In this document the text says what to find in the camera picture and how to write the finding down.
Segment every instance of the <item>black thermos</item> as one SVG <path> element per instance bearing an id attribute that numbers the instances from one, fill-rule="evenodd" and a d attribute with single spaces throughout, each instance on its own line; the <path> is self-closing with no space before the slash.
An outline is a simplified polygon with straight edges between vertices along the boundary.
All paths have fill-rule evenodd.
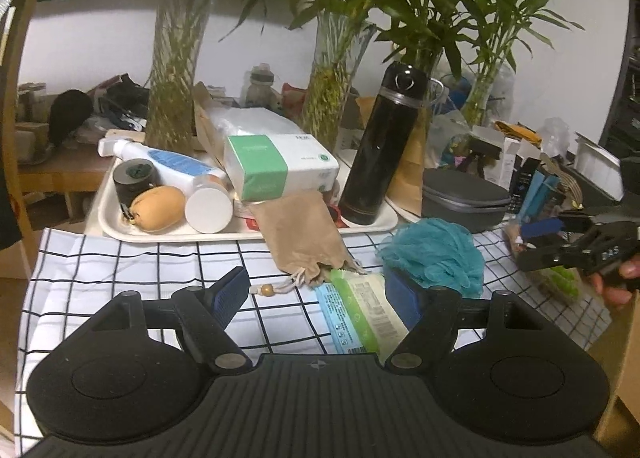
<path id="1" fill-rule="evenodd" d="M 360 148 L 340 198 L 347 221 L 371 225 L 424 105 L 429 77 L 399 62 L 386 69 Z"/>

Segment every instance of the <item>blue label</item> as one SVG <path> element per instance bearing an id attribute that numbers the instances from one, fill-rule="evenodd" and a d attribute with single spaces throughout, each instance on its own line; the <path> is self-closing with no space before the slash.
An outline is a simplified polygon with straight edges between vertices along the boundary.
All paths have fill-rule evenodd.
<path id="1" fill-rule="evenodd" d="M 175 169 L 176 171 L 180 171 L 181 173 L 189 174 L 191 176 L 207 174 L 212 169 L 212 167 L 209 167 L 207 164 L 203 164 L 195 158 L 170 151 L 152 149 L 149 151 L 149 156 L 165 167 Z"/>
<path id="2" fill-rule="evenodd" d="M 336 352 L 340 354 L 366 353 L 367 350 L 360 343 L 356 329 L 353 327 L 335 287 L 331 283 L 323 283 L 315 290 Z"/>

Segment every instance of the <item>white tablecloth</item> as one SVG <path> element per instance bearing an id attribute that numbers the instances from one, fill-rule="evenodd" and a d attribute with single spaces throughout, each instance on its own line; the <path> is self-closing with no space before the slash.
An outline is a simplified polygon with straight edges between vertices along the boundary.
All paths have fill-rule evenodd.
<path id="1" fill-rule="evenodd" d="M 376 245 L 388 235 L 354 234 L 344 240 L 353 257 L 375 272 L 382 269 Z M 511 290 L 583 348 L 609 324 L 609 311 L 598 300 L 588 298 L 567 307 L 532 286 L 517 270 L 499 229 L 475 234 L 474 241 L 486 261 L 483 298 L 498 289 Z M 246 267 L 252 284 L 285 278 L 264 242 L 140 245 L 46 230 L 20 320 L 16 454 L 25 453 L 42 437 L 26 401 L 29 374 L 64 337 L 124 290 L 137 290 L 142 299 L 169 298 L 190 284 L 210 286 L 239 265 Z M 250 296 L 226 331 L 254 362 L 265 352 L 335 353 L 316 295 L 308 288 L 268 298 Z M 150 335 L 178 345 L 172 330 L 150 330 Z M 460 330 L 456 347 L 483 335 L 483 330 Z"/>

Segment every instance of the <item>black cylindrical container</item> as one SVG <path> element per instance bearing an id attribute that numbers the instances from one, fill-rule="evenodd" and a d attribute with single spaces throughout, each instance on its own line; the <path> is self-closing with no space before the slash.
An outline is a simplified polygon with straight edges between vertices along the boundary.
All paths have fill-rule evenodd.
<path id="1" fill-rule="evenodd" d="M 120 202 L 120 209 L 127 220 L 133 218 L 129 207 L 144 191 L 159 184 L 158 171 L 148 160 L 135 158 L 122 162 L 113 170 L 113 183 Z"/>
<path id="2" fill-rule="evenodd" d="M 407 64 L 386 69 L 360 148 L 340 198 L 347 221 L 371 225 L 423 106 L 429 77 Z"/>

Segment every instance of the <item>human hand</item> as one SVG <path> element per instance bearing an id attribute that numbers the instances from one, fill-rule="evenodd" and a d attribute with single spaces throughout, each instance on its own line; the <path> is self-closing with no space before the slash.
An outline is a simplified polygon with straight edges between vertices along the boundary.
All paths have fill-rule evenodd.
<path id="1" fill-rule="evenodd" d="M 636 254 L 630 260 L 620 265 L 618 269 L 620 276 L 625 279 L 640 278 L 640 254 Z M 624 288 L 615 288 L 613 286 L 607 286 L 600 274 L 594 274 L 590 277 L 591 284 L 596 289 L 596 292 L 602 296 L 604 302 L 620 308 L 631 301 L 632 294 Z"/>

